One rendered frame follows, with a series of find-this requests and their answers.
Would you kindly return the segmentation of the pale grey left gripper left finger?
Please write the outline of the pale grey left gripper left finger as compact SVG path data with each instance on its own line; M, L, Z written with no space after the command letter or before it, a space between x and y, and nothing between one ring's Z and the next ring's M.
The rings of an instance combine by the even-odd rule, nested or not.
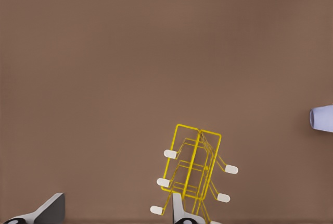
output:
M3 224L63 224L65 194L56 193L34 212L12 217Z

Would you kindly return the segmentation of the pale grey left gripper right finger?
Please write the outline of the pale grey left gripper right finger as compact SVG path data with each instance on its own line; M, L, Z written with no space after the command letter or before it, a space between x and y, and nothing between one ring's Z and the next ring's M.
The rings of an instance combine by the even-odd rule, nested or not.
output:
M180 193L172 193L172 210L173 224L206 224L202 217L184 210Z

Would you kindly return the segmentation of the pale lilac cup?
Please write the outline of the pale lilac cup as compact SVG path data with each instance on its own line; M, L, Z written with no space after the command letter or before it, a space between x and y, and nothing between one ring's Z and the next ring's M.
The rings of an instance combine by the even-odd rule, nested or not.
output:
M312 108L310 125L315 130L333 132L333 105Z

